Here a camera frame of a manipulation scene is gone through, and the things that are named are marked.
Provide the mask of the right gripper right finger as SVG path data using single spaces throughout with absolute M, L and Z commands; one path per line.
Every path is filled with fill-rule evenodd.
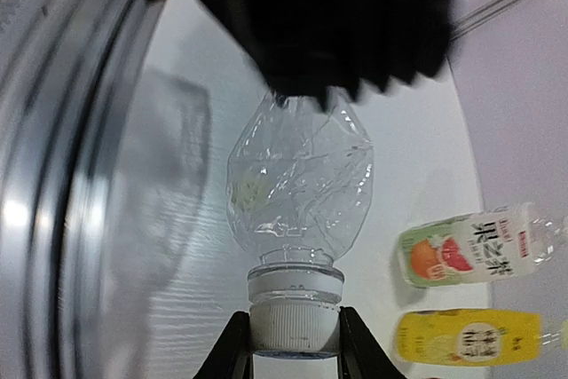
M 406 379 L 353 307 L 339 313 L 340 379 Z

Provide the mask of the fruit tea bottle white label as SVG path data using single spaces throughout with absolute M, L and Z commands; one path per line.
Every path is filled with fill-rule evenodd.
M 407 283 L 435 288 L 524 277 L 566 246 L 567 218 L 523 203 L 411 228 L 397 256 Z

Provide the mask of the clear plastic bottle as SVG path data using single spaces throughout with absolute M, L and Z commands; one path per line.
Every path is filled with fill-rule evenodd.
M 353 246 L 374 185 L 374 147 L 346 93 L 328 108 L 306 97 L 264 96 L 227 163 L 227 219 L 258 264 L 248 297 L 341 300 L 336 262 Z

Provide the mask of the yellow drink bottle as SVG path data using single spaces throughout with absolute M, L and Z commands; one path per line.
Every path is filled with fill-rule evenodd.
M 496 367 L 567 349 L 567 321 L 494 309 L 408 312 L 396 328 L 405 361 L 450 367 Z

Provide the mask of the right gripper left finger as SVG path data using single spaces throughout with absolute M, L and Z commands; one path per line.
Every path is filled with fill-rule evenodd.
M 205 378 L 253 378 L 247 312 L 235 312 L 204 361 Z

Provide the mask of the front aluminium rail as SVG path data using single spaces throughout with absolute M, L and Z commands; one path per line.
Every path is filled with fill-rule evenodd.
M 111 183 L 162 3 L 1 0 L 1 375 L 103 375 Z

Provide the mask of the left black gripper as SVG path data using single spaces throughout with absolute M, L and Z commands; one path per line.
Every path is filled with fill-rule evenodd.
M 452 0 L 200 0 L 248 53 L 279 105 L 329 91 L 360 99 L 435 77 L 450 47 Z

